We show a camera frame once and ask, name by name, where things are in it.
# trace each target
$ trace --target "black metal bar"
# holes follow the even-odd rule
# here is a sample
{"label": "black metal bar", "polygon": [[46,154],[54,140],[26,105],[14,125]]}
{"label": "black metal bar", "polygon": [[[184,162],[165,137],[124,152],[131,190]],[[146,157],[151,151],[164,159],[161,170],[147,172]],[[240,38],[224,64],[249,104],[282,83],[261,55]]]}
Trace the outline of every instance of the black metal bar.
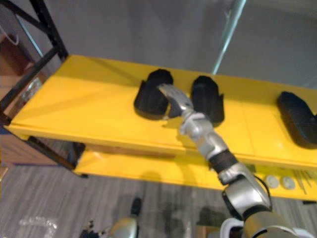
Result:
{"label": "black metal bar", "polygon": [[30,2],[32,4],[34,11],[37,14],[40,22],[43,23],[46,27],[48,27],[52,31],[52,34],[48,35],[48,38],[54,47],[59,48],[58,56],[59,56],[61,61],[64,61],[68,56],[68,52],[65,48],[63,41],[61,40],[61,38],[59,36],[59,33],[58,33],[54,23],[53,23],[53,20],[51,18],[49,10],[47,9],[44,1],[43,0],[30,0]]}
{"label": "black metal bar", "polygon": [[0,102],[0,122],[9,125],[11,119],[4,114],[4,110],[10,105],[14,98],[23,90],[23,88],[33,79],[33,77],[57,54],[58,49],[52,48],[28,71],[19,82],[2,98]]}
{"label": "black metal bar", "polygon": [[19,8],[14,3],[12,3],[12,2],[10,2],[8,0],[0,0],[0,4],[5,6],[9,10],[13,11],[15,14],[19,15],[24,20],[28,21],[29,23],[31,23],[33,26],[35,26],[36,28],[40,29],[44,33],[46,33],[48,35],[51,34],[51,31],[49,30],[49,28],[47,28],[46,26],[41,24],[38,20],[36,20],[33,17],[31,17],[29,14],[27,14],[25,11],[23,11],[21,8]]}
{"label": "black metal bar", "polygon": [[75,165],[68,162],[65,158],[57,154],[55,151],[53,151],[50,147],[42,143],[37,138],[30,136],[29,139],[26,141],[26,143],[31,146],[32,148],[36,149],[37,151],[41,152],[42,154],[46,155],[50,159],[54,160],[59,165],[62,165],[63,167],[73,170],[75,168]]}

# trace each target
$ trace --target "metal rod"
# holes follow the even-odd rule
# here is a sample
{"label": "metal rod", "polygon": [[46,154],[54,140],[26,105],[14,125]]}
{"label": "metal rod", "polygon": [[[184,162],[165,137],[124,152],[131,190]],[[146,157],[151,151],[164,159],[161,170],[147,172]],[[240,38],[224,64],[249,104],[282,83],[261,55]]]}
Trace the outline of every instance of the metal rod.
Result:
{"label": "metal rod", "polygon": [[21,16],[24,20],[31,23],[36,28],[40,29],[41,31],[45,32],[46,34],[51,34],[51,31],[49,28],[45,27],[42,23],[31,17],[29,14],[27,14],[25,11],[23,11],[21,8],[19,8],[14,3],[8,1],[8,0],[1,0],[0,3],[8,8],[9,10],[13,11],[15,14]]}
{"label": "metal rod", "polygon": [[53,23],[49,10],[47,9],[44,1],[30,0],[30,2],[40,22],[43,23],[49,29],[51,29],[52,34],[48,34],[48,38],[51,41],[53,47],[58,47],[58,56],[61,61],[64,61],[68,56],[68,52],[65,48],[63,41],[61,40],[61,37],[59,36],[59,33]]}
{"label": "metal rod", "polygon": [[[19,82],[17,82],[14,87],[2,98],[0,102],[1,108],[1,120],[9,119],[8,116],[4,115],[4,110],[10,105],[14,98],[23,90],[23,88],[33,79],[33,77],[57,54],[58,48],[52,48],[47,52],[43,58],[34,64],[30,71],[28,71]],[[9,121],[1,121],[3,124],[10,124]]]}
{"label": "metal rod", "polygon": [[246,1],[247,0],[235,0],[233,3],[230,16],[227,20],[227,23],[222,33],[218,56],[211,70],[212,74],[217,74],[218,72],[222,58],[227,51],[228,45],[231,41],[234,30],[236,29],[236,26],[238,24],[238,21],[240,19],[240,16]]}
{"label": "metal rod", "polygon": [[18,20],[18,22],[20,23],[20,26],[22,27],[24,33],[26,34],[26,36],[29,38],[29,40],[31,41],[32,45],[34,46],[35,50],[37,51],[37,53],[43,57],[43,53],[40,49],[40,47],[38,46],[38,44],[36,44],[34,38],[32,37],[32,35],[30,34],[30,32],[28,31],[28,29],[26,28],[26,26],[23,24],[22,19],[20,18],[19,15],[15,14],[16,19]]}
{"label": "metal rod", "polygon": [[37,151],[41,152],[42,154],[46,155],[50,159],[54,160],[59,165],[64,166],[65,168],[69,170],[73,170],[75,168],[75,165],[68,162],[65,158],[61,157],[59,154],[57,154],[55,151],[53,151],[50,147],[39,141],[37,138],[30,136],[29,139],[26,141],[26,143],[36,149]]}

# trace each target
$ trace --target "gray wall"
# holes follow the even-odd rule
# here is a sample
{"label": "gray wall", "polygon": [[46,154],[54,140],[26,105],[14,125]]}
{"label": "gray wall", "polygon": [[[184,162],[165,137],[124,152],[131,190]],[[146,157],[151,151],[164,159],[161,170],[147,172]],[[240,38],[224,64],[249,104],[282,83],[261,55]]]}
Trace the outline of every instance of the gray wall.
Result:
{"label": "gray wall", "polygon": [[[14,2],[34,14],[28,1]],[[213,65],[230,4],[229,0],[46,2],[70,54],[205,72]],[[220,74],[317,88],[317,1],[289,2],[248,1]],[[29,28],[47,51],[46,37]]]}

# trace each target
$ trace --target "black metal frame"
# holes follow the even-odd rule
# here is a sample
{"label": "black metal frame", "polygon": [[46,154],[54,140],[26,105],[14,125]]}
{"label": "black metal frame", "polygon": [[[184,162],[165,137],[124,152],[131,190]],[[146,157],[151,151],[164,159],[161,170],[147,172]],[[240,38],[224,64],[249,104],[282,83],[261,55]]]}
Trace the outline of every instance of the black metal frame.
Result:
{"label": "black metal frame", "polygon": [[[25,88],[25,86],[31,82],[31,80],[36,76],[37,73],[57,54],[62,62],[64,62],[68,56],[68,52],[65,48],[63,41],[53,23],[51,15],[44,3],[44,0],[30,0],[31,5],[39,19],[36,20],[29,14],[27,14],[24,10],[19,8],[17,5],[13,4],[9,0],[0,0],[0,5],[11,10],[14,14],[19,15],[24,20],[31,23],[33,26],[43,31],[47,37],[49,38],[52,49],[50,49],[38,62],[34,64],[32,69],[28,71],[19,82],[17,82],[13,88],[1,99],[0,101],[0,124],[1,127],[4,125],[10,125],[11,118],[7,116],[4,111],[5,109],[12,103],[12,101],[19,95],[19,93]],[[46,155],[59,165],[73,170],[76,167],[76,162],[82,155],[85,145],[82,143],[73,142],[72,148],[69,151],[69,157],[71,161],[67,158],[61,157],[55,151],[51,150],[48,146],[43,144],[37,138],[30,136],[28,140],[25,141],[29,146],[33,147],[37,151]]]}

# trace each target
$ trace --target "lower yellow shelf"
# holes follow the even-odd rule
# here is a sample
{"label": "lower yellow shelf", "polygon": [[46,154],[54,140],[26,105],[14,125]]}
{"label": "lower yellow shelf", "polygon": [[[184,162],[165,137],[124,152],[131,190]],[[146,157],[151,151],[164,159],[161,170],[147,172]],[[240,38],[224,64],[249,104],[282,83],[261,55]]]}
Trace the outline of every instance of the lower yellow shelf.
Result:
{"label": "lower yellow shelf", "polygon": [[[294,190],[286,190],[281,185],[271,189],[272,196],[317,200],[316,178],[302,178],[304,192],[299,185],[294,171],[276,167],[255,166],[255,174],[264,179],[267,175],[275,175],[280,180],[290,176],[295,181]],[[140,179],[165,182],[179,185],[196,186],[223,190],[217,174],[210,171],[203,157],[177,155],[174,158],[158,158],[109,154],[86,150],[75,169],[79,174]]]}

